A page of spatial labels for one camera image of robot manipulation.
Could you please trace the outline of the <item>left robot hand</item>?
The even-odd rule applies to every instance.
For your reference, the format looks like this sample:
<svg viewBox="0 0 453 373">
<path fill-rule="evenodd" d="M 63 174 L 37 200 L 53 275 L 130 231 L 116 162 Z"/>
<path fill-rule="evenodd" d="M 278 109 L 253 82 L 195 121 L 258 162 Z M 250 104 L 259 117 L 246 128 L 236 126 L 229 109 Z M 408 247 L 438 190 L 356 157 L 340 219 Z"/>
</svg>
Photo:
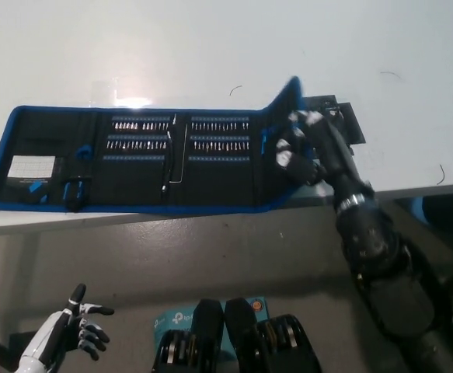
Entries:
<svg viewBox="0 0 453 373">
<path fill-rule="evenodd" d="M 113 315 L 114 310 L 84 302 L 85 291 L 86 285 L 79 284 L 64 308 L 50 314 L 22 352 L 18 372 L 57 372 L 66 353 L 74 350 L 86 352 L 93 361 L 99 360 L 110 338 L 88 316 Z"/>
</svg>

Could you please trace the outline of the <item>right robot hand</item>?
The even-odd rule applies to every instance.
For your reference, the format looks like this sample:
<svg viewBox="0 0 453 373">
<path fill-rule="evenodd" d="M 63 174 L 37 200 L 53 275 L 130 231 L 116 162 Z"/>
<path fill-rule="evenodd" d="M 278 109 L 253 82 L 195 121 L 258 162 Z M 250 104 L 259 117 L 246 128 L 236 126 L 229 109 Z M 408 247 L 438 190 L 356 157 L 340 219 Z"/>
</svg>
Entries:
<svg viewBox="0 0 453 373">
<path fill-rule="evenodd" d="M 276 144 L 275 161 L 290 178 L 314 186 L 324 182 L 333 189 L 339 206 L 353 195 L 373 199 L 375 192 L 365 183 L 340 132 L 318 111 L 296 110 Z"/>
</svg>

